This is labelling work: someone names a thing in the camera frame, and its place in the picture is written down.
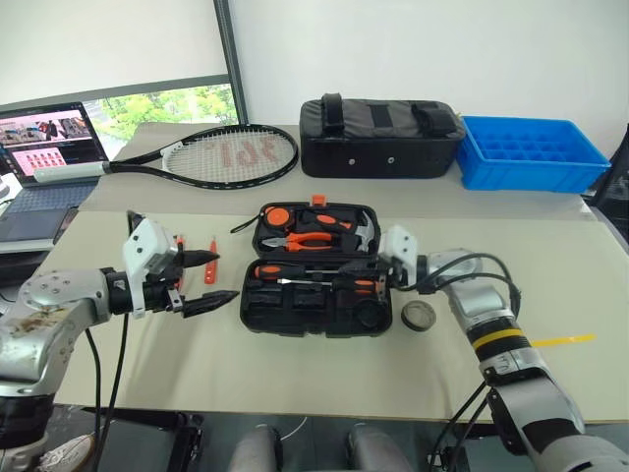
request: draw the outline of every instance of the pliers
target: pliers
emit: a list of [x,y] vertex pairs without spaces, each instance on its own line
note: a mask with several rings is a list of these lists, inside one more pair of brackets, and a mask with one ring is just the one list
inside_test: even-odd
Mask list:
[[319,251],[332,249],[331,246],[306,246],[301,243],[306,241],[332,241],[330,233],[289,233],[285,238],[269,238],[262,241],[264,246],[269,248],[284,247],[287,251]]

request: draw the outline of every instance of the yellow band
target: yellow band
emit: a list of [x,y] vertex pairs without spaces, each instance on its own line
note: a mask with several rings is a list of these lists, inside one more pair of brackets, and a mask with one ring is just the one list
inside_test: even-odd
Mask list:
[[489,342],[495,341],[496,339],[502,339],[503,337],[510,336],[524,336],[524,332],[522,332],[522,329],[516,328],[491,332],[490,334],[486,334],[483,337],[479,337],[476,341],[472,343],[472,347],[474,348],[474,350],[477,350],[479,347],[484,346]]
[[548,346],[556,346],[559,344],[570,344],[572,342],[593,341],[596,338],[597,336],[595,334],[584,334],[582,336],[556,337],[554,339],[542,339],[539,341],[533,341],[531,345],[533,347],[548,347]]

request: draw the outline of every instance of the blue storage bin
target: blue storage bin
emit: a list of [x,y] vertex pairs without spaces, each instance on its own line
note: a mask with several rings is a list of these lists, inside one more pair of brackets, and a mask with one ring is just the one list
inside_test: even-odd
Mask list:
[[609,162],[570,121],[465,116],[457,160],[470,190],[582,193]]

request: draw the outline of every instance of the window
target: window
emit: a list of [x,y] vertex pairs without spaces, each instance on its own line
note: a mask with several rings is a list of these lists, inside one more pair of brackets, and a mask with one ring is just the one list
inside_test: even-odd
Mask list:
[[113,96],[84,105],[110,159],[143,122],[238,123],[228,84]]

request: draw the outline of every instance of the racket strings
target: racket strings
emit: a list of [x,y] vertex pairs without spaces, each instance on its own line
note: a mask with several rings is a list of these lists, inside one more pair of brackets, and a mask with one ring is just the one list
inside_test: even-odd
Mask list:
[[279,171],[294,155],[292,144],[268,131],[203,136],[164,156],[164,170],[207,182],[241,182]]

